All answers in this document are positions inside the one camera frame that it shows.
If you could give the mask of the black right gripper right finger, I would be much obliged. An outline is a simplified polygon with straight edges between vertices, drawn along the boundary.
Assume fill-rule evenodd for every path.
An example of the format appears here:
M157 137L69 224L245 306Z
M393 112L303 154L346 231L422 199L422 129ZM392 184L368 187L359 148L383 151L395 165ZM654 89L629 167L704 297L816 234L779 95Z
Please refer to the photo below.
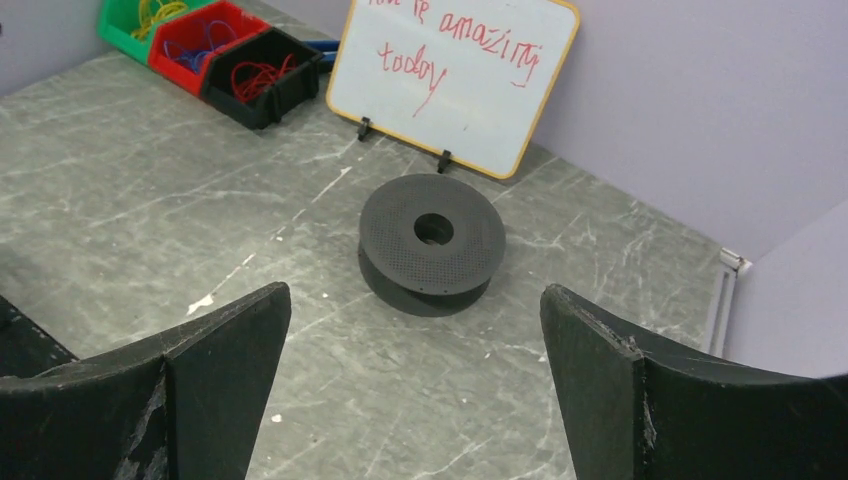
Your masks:
M843 479L847 378L723 360L558 284L540 320L580 479Z

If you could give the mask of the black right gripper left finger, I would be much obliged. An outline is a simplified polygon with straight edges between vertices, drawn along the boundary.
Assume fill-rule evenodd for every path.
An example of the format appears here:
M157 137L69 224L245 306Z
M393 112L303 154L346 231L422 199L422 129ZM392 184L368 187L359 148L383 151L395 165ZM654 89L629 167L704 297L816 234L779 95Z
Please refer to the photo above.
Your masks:
M5 479L242 479L291 319L270 283L81 359L1 304Z

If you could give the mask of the black perforated cable spool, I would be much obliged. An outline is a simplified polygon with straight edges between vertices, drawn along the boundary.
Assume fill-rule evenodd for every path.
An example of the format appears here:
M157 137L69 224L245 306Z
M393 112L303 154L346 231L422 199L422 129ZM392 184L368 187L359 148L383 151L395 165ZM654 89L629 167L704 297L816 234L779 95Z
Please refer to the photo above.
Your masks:
M359 217L363 279L383 302L418 317L451 316L474 304L505 250L494 205L445 175L392 179L368 197Z

